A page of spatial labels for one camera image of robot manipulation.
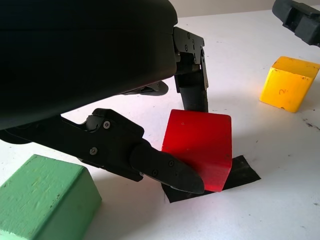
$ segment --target screw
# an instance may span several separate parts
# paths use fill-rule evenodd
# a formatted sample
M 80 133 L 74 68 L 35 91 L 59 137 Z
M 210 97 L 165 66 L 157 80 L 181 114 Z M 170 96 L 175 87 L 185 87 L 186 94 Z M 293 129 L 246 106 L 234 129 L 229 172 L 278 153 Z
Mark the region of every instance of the screw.
M 158 175 L 158 170 L 155 169 L 152 171 L 152 177 L 156 177 Z
M 96 155 L 98 152 L 98 149 L 96 147 L 93 147 L 90 149 L 90 155 Z
M 169 167 L 172 168 L 175 165 L 175 161 L 171 160 L 169 161 Z
M 110 128 L 110 122 L 109 121 L 105 121 L 104 123 L 103 123 L 103 128 L 104 129 L 108 129 L 108 128 Z

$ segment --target red block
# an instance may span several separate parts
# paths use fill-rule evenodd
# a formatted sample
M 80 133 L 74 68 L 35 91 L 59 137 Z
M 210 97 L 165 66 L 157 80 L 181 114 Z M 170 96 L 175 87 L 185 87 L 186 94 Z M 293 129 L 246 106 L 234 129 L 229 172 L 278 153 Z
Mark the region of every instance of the red block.
M 231 117 L 172 110 L 162 151 L 196 170 L 205 190 L 221 192 L 232 166 Z

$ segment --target yellow block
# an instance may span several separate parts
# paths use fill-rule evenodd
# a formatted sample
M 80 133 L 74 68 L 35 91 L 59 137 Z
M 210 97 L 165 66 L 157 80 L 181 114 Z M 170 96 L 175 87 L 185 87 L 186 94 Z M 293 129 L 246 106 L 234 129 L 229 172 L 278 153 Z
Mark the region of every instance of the yellow block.
M 296 113 L 320 69 L 320 64 L 280 57 L 271 67 L 260 101 Z

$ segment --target black tape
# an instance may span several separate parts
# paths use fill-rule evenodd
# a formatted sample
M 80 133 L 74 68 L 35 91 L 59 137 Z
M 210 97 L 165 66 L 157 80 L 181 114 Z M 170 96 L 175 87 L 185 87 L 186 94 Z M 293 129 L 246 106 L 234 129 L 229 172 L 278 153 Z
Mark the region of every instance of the black tape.
M 250 184 L 260 180 L 259 175 L 250 167 L 243 155 L 232 159 L 232 168 L 230 174 L 225 182 L 223 190 L 236 188 L 242 185 Z M 169 199 L 170 203 L 193 199 L 200 196 L 214 194 L 213 191 L 205 191 L 203 194 L 195 194 L 185 191 L 179 191 L 170 186 L 162 184 L 162 189 Z

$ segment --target green wooden block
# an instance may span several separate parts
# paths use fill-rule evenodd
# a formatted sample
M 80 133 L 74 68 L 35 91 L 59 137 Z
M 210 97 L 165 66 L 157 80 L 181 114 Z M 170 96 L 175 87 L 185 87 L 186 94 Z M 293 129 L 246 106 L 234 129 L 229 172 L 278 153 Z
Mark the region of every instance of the green wooden block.
M 33 155 L 0 187 L 0 240 L 80 240 L 100 204 L 85 167 Z

